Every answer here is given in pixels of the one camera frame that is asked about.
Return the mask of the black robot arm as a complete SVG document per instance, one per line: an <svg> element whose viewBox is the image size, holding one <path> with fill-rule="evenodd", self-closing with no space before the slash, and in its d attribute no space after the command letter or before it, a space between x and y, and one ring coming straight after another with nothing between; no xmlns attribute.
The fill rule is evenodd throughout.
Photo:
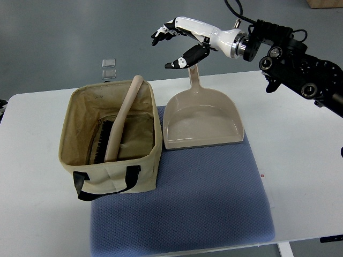
<svg viewBox="0 0 343 257"><path fill-rule="evenodd" d="M285 85L301 97L313 100L318 107L326 107L342 116L342 69L331 61L307 55L303 41L294 39L295 30L270 22L253 21L227 7L239 20L250 25L248 36L237 45L236 54L252 61L261 44L270 46L267 55L259 61L268 86L267 93Z"/></svg>

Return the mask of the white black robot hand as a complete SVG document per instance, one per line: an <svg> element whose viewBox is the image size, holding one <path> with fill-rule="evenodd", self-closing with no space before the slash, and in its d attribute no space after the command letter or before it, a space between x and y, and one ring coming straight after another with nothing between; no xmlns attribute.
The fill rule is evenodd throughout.
<svg viewBox="0 0 343 257"><path fill-rule="evenodd" d="M202 21L187 17L177 17L164 23L152 34L152 46L176 36L188 36L198 44L187 50L181 57L167 63L167 69L187 69L206 58L210 51L222 51L229 58L238 58L238 45L246 33L238 28L222 31Z"/></svg>

